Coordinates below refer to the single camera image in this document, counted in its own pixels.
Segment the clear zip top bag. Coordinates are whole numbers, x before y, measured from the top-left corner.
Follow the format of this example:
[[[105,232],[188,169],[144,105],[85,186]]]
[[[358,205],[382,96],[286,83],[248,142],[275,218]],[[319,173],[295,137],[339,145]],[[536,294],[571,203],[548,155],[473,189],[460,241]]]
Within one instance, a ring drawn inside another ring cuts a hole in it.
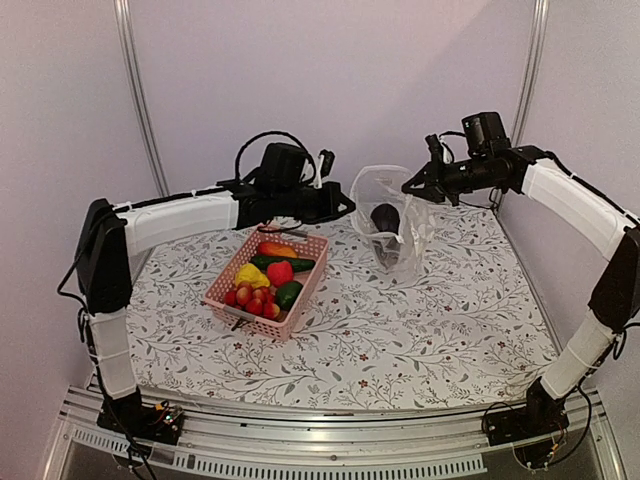
[[[394,278],[419,274],[435,235],[430,204],[402,191],[411,178],[411,172],[401,166],[366,166],[350,191],[356,205],[351,214],[354,230],[372,250],[381,273]]]

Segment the purple toy eggplant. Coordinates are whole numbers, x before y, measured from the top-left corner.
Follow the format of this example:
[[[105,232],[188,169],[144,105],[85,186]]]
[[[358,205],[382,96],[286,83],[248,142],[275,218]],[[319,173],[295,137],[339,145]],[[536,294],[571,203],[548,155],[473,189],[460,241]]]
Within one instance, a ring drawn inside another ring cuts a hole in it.
[[[400,214],[397,208],[389,203],[377,205],[370,214],[370,220],[381,233],[399,232]]]

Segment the pink plastic basket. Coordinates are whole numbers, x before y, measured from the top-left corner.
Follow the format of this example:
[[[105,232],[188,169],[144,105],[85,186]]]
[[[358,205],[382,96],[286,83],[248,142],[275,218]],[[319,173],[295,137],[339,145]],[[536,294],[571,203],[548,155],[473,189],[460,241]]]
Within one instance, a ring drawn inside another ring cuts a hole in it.
[[[329,242],[274,229],[252,232],[204,294],[216,318],[234,330],[248,329],[286,341],[316,290]]]

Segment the red toy pepper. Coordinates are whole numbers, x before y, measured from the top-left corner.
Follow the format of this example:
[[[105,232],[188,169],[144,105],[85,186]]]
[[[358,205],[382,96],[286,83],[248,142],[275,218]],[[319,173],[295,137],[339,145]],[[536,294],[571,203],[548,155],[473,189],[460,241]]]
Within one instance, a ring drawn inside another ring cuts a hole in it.
[[[283,260],[271,263],[266,270],[266,275],[271,284],[279,288],[294,280],[294,270],[289,261]]]

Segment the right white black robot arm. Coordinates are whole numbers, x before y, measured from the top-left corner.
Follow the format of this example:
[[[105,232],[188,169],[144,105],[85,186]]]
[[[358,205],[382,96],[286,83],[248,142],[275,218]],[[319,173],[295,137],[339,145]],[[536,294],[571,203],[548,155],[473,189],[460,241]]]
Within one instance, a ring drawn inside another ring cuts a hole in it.
[[[518,412],[517,427],[524,435],[537,436],[554,422],[566,396],[625,341],[639,311],[639,221],[569,173],[549,151],[534,146],[485,149],[454,163],[445,163],[435,144],[429,151],[430,161],[403,184],[403,193],[458,205],[460,195],[476,190],[512,190],[568,223],[607,262],[580,327],[528,388],[526,407]]]

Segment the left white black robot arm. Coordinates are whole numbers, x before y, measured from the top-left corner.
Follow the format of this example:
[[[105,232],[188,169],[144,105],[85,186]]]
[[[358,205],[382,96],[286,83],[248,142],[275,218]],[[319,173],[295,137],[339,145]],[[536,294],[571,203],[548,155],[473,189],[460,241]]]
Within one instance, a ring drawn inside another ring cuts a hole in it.
[[[148,426],[148,412],[133,373],[127,338],[127,308],[132,295],[129,261],[159,245],[213,231],[242,230],[276,217],[304,225],[337,220],[355,209],[339,183],[316,188],[258,187],[228,180],[205,190],[114,206],[91,203],[73,262],[63,282],[75,277],[77,292],[64,284],[56,292],[81,306],[82,336],[94,362],[111,419],[128,434]]]

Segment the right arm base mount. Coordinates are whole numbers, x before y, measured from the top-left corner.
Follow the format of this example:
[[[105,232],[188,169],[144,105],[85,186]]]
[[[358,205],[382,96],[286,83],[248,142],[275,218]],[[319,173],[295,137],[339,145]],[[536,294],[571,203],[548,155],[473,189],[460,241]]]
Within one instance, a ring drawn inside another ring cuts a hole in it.
[[[484,412],[481,429],[490,446],[511,445],[516,461],[527,470],[548,468],[567,435],[569,420],[560,410],[535,420],[526,407],[495,402]]]

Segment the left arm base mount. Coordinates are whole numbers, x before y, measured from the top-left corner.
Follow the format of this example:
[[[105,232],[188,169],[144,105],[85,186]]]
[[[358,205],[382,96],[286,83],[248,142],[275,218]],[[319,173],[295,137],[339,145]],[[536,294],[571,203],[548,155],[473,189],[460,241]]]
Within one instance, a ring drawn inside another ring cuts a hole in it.
[[[120,398],[105,397],[97,425],[134,439],[177,445],[184,423],[184,410],[162,401],[144,405],[138,391]]]

